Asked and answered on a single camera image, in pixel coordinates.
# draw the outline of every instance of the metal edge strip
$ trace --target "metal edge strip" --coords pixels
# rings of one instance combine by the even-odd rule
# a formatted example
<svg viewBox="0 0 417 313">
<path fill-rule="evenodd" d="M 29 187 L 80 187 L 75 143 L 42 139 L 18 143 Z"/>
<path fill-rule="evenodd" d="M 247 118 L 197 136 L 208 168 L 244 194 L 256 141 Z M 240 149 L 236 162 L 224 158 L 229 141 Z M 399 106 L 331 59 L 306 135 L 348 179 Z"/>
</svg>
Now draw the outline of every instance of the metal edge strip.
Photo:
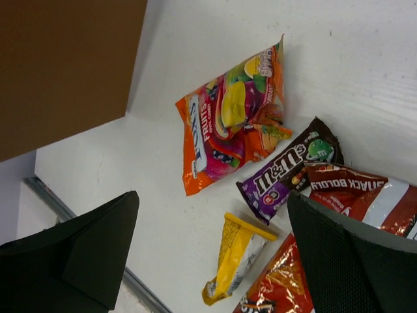
<svg viewBox="0 0 417 313">
<path fill-rule="evenodd" d="M 46 203 L 48 207 L 63 221 L 76 215 L 65 205 L 38 177 L 25 178 L 23 182 Z M 131 271 L 124 268 L 123 282 L 132 293 L 153 313 L 172 313 L 168 307 Z"/>
</svg>

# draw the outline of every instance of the candy illustration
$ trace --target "candy illustration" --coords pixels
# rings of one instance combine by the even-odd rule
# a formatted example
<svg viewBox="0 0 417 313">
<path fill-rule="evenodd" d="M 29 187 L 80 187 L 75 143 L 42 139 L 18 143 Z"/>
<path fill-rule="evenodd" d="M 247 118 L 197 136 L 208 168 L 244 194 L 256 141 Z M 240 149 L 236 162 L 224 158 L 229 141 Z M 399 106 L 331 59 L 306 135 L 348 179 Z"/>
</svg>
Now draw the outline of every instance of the candy illustration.
<svg viewBox="0 0 417 313">
<path fill-rule="evenodd" d="M 311 142 L 308 146 L 307 160 L 332 160 L 334 155 L 334 148 L 322 139 L 317 139 Z"/>
<path fill-rule="evenodd" d="M 217 78 L 215 80 L 212 80 L 210 83 L 206 85 L 206 94 L 211 100 L 214 100 L 217 97 L 218 92 L 218 84 L 217 84 Z"/>
<path fill-rule="evenodd" d="M 263 95 L 256 89 L 253 81 L 245 83 L 246 97 L 245 97 L 245 114 L 246 122 L 251 123 L 253 118 L 259 112 L 262 106 Z"/>
<path fill-rule="evenodd" d="M 306 167 L 304 166 L 300 173 L 298 173 L 297 175 L 295 175 L 292 179 L 291 179 L 291 183 L 293 185 L 298 185 L 301 182 L 301 179 L 303 178 L 304 174 L 307 172 Z"/>
<path fill-rule="evenodd" d="M 235 82 L 244 82 L 252 80 L 248 75 L 246 75 L 244 70 L 244 63 L 238 64 L 225 73 L 225 87 L 229 87 Z"/>
<path fill-rule="evenodd" d="M 262 75 L 253 75 L 253 82 L 256 86 L 256 89 L 260 93 L 266 93 L 266 77 Z"/>
<path fill-rule="evenodd" d="M 227 88 L 221 108 L 224 127 L 243 125 L 246 119 L 245 99 L 246 89 L 244 82 L 236 82 Z"/>
<path fill-rule="evenodd" d="M 259 63 L 260 60 L 258 55 L 255 55 L 248 62 L 246 62 L 244 67 L 246 75 L 253 79 L 253 75 L 258 74 Z"/>
<path fill-rule="evenodd" d="M 207 167 L 205 174 L 219 180 L 236 171 L 244 163 L 245 145 L 243 132 L 238 132 L 230 140 L 212 138 L 205 143 Z"/>
</svg>

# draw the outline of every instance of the green m&m character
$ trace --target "green m&m character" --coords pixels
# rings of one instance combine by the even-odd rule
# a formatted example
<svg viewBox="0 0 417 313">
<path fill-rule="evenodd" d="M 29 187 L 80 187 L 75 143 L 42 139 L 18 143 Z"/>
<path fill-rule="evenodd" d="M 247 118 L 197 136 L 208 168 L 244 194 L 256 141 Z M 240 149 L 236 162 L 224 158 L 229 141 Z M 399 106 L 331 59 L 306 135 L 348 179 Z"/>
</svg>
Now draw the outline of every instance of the green m&m character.
<svg viewBox="0 0 417 313">
<path fill-rule="evenodd" d="M 308 146 L 307 160 L 330 162 L 334 155 L 334 148 L 322 139 L 316 139 Z"/>
</svg>

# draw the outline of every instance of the red snack bag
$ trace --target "red snack bag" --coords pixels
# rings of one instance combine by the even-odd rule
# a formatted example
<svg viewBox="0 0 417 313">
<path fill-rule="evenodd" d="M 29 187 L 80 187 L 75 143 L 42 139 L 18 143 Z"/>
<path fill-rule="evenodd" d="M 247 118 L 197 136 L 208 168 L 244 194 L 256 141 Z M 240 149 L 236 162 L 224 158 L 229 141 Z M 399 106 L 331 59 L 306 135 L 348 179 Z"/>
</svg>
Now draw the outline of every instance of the red snack bag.
<svg viewBox="0 0 417 313">
<path fill-rule="evenodd" d="M 179 100 L 187 196 L 290 138 L 282 127 L 283 103 L 282 39 Z"/>
<path fill-rule="evenodd" d="M 307 163 L 310 198 L 390 233 L 417 237 L 417 188 L 330 163 Z M 290 233 L 233 313 L 311 313 L 313 303 Z"/>
</svg>

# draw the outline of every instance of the purple packaging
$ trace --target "purple packaging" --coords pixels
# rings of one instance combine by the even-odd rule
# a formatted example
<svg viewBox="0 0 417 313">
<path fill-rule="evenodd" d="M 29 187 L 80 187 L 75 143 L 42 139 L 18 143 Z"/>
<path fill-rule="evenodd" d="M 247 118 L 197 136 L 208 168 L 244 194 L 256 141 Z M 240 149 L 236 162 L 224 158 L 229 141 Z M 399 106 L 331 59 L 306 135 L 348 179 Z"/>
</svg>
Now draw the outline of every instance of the purple packaging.
<svg viewBox="0 0 417 313">
<path fill-rule="evenodd" d="M 314 160 L 344 164 L 338 139 L 317 117 L 284 151 L 236 185 L 256 217 L 269 225 L 290 191 L 309 186 L 304 162 Z"/>
</svg>

